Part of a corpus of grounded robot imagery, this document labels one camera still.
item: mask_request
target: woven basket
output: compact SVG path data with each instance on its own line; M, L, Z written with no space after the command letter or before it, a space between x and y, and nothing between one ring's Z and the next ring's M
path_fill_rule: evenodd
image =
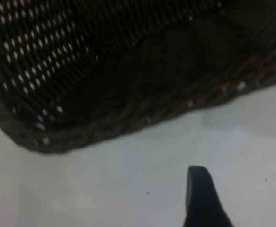
M0 127L62 153L276 83L276 0L0 0Z

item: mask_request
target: dark brown basket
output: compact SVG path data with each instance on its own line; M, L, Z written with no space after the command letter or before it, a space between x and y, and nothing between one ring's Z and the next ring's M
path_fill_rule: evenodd
M0 127L62 153L276 83L276 0L0 0Z

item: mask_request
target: wicker basket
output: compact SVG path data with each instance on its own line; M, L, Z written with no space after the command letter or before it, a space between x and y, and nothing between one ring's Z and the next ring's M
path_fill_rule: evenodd
M276 0L0 0L0 127L62 153L276 83Z

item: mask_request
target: white surface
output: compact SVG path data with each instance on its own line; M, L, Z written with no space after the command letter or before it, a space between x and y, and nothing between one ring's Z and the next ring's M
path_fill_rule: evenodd
M60 157L0 131L0 227L181 227L189 165L235 226L276 227L276 87Z

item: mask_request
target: black plastic piece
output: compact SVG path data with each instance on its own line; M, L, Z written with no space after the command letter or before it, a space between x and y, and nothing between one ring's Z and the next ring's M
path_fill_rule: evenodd
M184 227L232 227L224 212L212 177L205 167L188 169L187 218Z

